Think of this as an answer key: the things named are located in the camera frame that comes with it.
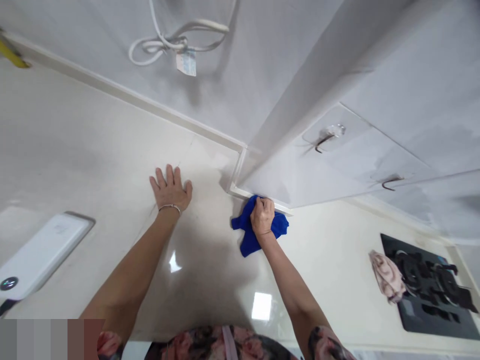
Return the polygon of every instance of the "pink cloth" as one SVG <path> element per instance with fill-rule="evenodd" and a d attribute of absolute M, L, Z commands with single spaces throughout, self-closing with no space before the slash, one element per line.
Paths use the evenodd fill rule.
<path fill-rule="evenodd" d="M 399 268 L 392 260 L 375 250 L 370 251 L 369 256 L 381 293 L 388 298 L 389 303 L 398 303 L 407 290 Z"/>

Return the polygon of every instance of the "hand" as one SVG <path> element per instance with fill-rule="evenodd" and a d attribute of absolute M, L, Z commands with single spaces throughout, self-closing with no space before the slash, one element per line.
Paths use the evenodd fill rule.
<path fill-rule="evenodd" d="M 173 172 L 172 165 L 166 166 L 166 182 L 162 170 L 156 168 L 156 181 L 150 176 L 150 185 L 155 195 L 156 205 L 160 209 L 163 205 L 176 205 L 183 212 L 189 206 L 192 200 L 192 182 L 188 180 L 185 183 L 185 190 L 182 186 L 180 177 L 180 168 L 175 168 Z"/>
<path fill-rule="evenodd" d="M 272 232 L 274 216 L 274 202 L 269 198 L 257 197 L 255 207 L 250 214 L 251 227 L 257 238 Z"/>

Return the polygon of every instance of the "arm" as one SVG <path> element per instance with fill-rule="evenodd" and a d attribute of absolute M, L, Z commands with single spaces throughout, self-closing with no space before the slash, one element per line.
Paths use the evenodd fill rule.
<path fill-rule="evenodd" d="M 251 224 L 270 263 L 301 352 L 306 359 L 310 359 L 308 343 L 311 331 L 317 326 L 330 329 L 331 326 L 299 272 L 277 242 L 271 230 L 274 215 L 273 201 L 258 197 L 250 216 Z"/>
<path fill-rule="evenodd" d="M 157 181 L 150 177 L 150 184 L 158 208 L 174 204 L 184 211 L 192 199 L 192 183 L 187 181 L 184 191 L 180 169 L 177 167 L 174 173 L 171 165 L 166 167 L 166 181 L 159 168 L 156 177 Z M 179 211 L 174 207 L 164 207 L 158 212 L 153 224 L 113 270 L 80 319 L 105 319 L 102 331 L 116 333 L 126 344 L 164 246 L 179 217 Z"/>

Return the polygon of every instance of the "label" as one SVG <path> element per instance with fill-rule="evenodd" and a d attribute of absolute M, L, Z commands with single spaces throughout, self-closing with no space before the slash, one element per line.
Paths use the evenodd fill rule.
<path fill-rule="evenodd" d="M 197 76 L 197 62 L 195 61 L 195 51 L 186 50 L 177 52 L 176 68 L 189 76 Z"/>

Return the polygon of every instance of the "blue cleaning rag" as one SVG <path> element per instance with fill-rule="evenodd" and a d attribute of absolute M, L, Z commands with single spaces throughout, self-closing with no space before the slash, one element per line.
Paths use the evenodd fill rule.
<path fill-rule="evenodd" d="M 252 222 L 250 221 L 250 214 L 254 210 L 257 197 L 258 195 L 253 195 L 246 203 L 241 215 L 231 220 L 233 230 L 245 230 L 245 235 L 240 245 L 240 252 L 244 258 L 261 249 L 259 241 L 252 229 Z M 288 227 L 289 222 L 285 215 L 275 211 L 275 217 L 271 222 L 271 231 L 275 235 L 275 238 L 278 239 L 280 235 L 285 235 Z"/>

